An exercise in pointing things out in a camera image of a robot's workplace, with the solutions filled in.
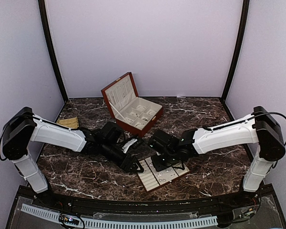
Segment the red jewelry tray insert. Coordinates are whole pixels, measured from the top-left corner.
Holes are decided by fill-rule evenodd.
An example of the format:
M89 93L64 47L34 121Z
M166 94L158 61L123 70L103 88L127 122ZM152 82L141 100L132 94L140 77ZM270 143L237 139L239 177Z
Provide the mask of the red jewelry tray insert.
M168 167L157 172L152 164L151 157L145 158L139 162L143 167L144 172L138 173L138 177L147 192L167 185L189 173L189 169L186 165L184 165L184 170Z

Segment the red wooden jewelry box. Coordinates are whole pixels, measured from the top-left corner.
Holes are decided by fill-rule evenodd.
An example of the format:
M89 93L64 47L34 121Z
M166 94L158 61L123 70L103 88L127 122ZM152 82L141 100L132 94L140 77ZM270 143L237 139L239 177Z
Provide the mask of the red wooden jewelry box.
M143 137L163 114L163 106L138 95L128 72L101 89L110 115L125 131Z

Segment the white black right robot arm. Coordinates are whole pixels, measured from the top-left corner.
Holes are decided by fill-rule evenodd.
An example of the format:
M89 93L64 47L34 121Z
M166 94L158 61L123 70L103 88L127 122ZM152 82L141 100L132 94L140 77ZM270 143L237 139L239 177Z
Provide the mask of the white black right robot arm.
M274 119L275 112L262 106L238 120L225 124L184 131L180 138L158 129L148 141L157 154L152 156L156 171L164 170L188 159L220 148L258 144L257 152L243 179L243 189L234 195L234 203L244 207L252 199L269 173L286 153L286 139Z

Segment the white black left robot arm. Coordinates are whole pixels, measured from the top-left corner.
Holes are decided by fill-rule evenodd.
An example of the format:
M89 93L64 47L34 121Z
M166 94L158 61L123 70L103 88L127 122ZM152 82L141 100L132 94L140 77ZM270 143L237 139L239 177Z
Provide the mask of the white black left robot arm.
M94 130L70 128L41 118L30 107L24 107L3 127L0 160L10 160L33 191L39 194L40 202L47 208L54 208L58 198L50 192L49 182L31 158L29 142L59 146L85 155L100 154L125 172L144 172L137 157L128 152L138 138L124 138L118 143L121 136L125 136L124 130L114 122L107 122Z

